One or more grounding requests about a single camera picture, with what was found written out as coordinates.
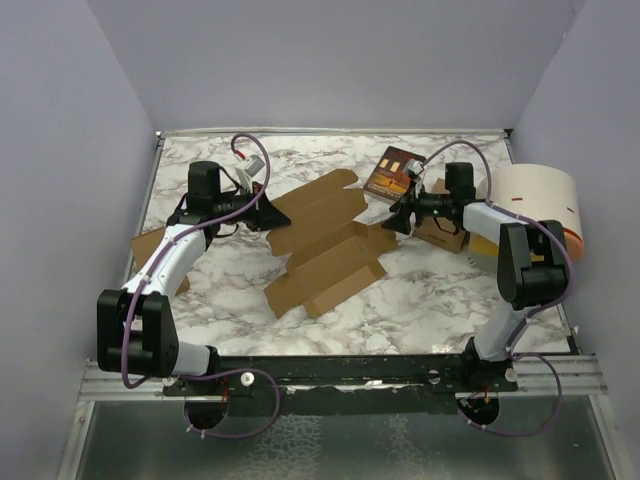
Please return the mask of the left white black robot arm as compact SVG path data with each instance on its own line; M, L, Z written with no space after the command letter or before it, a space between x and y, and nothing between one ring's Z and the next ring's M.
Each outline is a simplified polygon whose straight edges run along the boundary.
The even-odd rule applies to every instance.
M242 223L258 232L290 225L290 218L266 196L264 185L252 180L259 168L257 161L250 163L245 183L225 191L222 166L212 161L190 164L187 192L167 219L159 245L120 289L106 289L98 297L101 370L123 377L186 376L189 386L202 395L218 388L216 349L179 340L171 302L193 264L220 237L222 225Z

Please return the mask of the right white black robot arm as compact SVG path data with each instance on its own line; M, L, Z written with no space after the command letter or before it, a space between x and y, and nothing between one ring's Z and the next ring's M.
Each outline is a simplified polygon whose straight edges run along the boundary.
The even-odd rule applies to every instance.
M536 221L493 202L491 178L486 180L486 197L478 198L473 167L467 162L445 167L445 193L426 191L422 171L416 161L404 168L409 186L389 208L392 215L382 227L408 235L427 218L445 218L498 247L496 280L501 301L466 348L470 360L459 367L461 383L481 391L495 379L492 363L513 358L513 348L533 317L570 293L573 266L565 234L557 220Z

